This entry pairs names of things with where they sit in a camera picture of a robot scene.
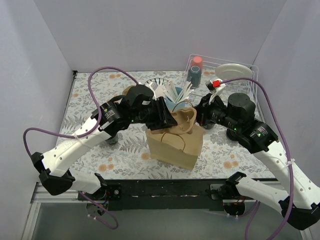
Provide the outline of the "dark paper coffee cup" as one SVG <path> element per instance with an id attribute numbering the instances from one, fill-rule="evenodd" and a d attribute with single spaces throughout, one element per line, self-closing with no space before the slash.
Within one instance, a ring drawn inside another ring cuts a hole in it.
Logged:
<path id="1" fill-rule="evenodd" d="M 203 128 L 206 130 L 211 130 L 215 126 L 215 123 L 209 122 L 203 125 Z"/>

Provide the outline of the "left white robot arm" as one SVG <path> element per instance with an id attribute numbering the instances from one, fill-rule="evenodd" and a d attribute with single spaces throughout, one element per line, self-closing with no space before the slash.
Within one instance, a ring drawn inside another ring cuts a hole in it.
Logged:
<path id="1" fill-rule="evenodd" d="M 93 147 L 114 138 L 131 124 L 145 124 L 154 131 L 178 123 L 163 97 L 154 98 L 153 91 L 145 85 L 132 86 L 126 95 L 113 97 L 97 108 L 71 139 L 45 153 L 31 155 L 42 186 L 52 196 L 76 190 L 89 193 L 95 200 L 103 199 L 107 191 L 100 175 L 88 175 L 70 167 Z"/>

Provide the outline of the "brown paper bag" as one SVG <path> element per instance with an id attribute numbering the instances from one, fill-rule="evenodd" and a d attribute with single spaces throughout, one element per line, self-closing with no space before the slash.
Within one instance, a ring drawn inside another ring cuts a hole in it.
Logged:
<path id="1" fill-rule="evenodd" d="M 153 159 L 192 170 L 203 147 L 204 129 L 196 122 L 191 134 L 151 134 L 146 130 L 147 144 Z"/>

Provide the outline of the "brown cardboard cup carrier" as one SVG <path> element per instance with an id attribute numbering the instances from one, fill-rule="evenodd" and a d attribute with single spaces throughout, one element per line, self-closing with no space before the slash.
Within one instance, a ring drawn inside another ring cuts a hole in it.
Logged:
<path id="1" fill-rule="evenodd" d="M 197 111 L 193 107 L 181 108 L 171 113 L 171 116 L 176 120 L 177 125 L 169 128 L 163 128 L 159 130 L 151 130 L 150 133 L 155 134 L 173 134 L 183 135 L 192 134 L 193 126 L 196 123 Z"/>

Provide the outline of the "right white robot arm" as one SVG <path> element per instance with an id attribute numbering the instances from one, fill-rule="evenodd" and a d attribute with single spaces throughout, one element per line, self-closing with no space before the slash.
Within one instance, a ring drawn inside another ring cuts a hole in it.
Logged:
<path id="1" fill-rule="evenodd" d="M 276 133 L 256 119 L 256 105 L 244 93 L 233 93 L 227 105 L 219 96 L 203 96 L 195 107 L 200 126 L 218 124 L 227 135 L 260 160 L 275 176 L 283 189 L 249 178 L 237 171 L 211 194 L 221 199 L 246 196 L 268 205 L 282 216 L 290 211 L 287 222 L 297 230 L 305 230 L 320 220 L 320 188 L 297 166 L 288 161 L 286 150 Z"/>

